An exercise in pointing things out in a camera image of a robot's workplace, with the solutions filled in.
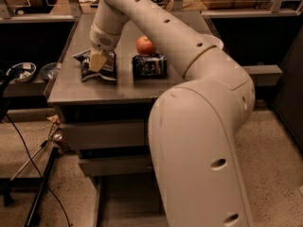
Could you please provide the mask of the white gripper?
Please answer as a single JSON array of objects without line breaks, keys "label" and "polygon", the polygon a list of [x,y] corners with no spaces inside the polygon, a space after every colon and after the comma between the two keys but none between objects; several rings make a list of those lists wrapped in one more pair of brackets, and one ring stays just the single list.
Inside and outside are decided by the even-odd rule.
[{"label": "white gripper", "polygon": [[94,47],[90,51],[89,69],[98,72],[107,61],[106,52],[116,48],[121,37],[122,24],[113,23],[109,26],[100,27],[93,23],[90,29],[90,41]]}]

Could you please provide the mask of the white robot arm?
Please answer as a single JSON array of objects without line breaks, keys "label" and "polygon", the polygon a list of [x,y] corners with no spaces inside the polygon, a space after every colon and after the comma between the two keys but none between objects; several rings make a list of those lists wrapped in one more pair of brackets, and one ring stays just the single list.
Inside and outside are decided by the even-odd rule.
[{"label": "white robot arm", "polygon": [[90,40],[116,48],[133,22],[183,78],[154,102],[149,145],[169,227],[254,227],[235,134],[255,105],[248,73],[151,0],[100,0]]}]

